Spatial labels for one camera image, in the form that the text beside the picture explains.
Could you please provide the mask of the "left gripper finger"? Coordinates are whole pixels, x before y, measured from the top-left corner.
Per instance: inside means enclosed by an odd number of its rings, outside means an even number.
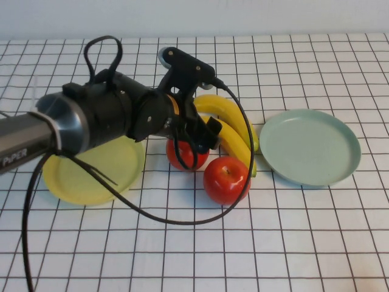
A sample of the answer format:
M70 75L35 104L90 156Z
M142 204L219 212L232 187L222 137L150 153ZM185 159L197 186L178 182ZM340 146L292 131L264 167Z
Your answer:
M216 150L221 143L219 137L221 123L214 117L203 117L203 121L205 123L204 145L209 149Z
M205 148L202 145L202 130L199 122L187 122L185 124L185 131L188 134L190 142L193 144L194 149L197 152L205 152Z

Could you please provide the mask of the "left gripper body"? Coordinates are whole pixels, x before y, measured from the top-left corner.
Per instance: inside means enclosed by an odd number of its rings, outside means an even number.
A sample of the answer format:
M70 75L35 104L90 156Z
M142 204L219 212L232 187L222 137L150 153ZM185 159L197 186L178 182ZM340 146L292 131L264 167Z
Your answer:
M182 94L165 94L168 107L168 116L164 120L164 137L179 141L189 141L185 131L187 122L199 122L200 116L194 106L192 97Z

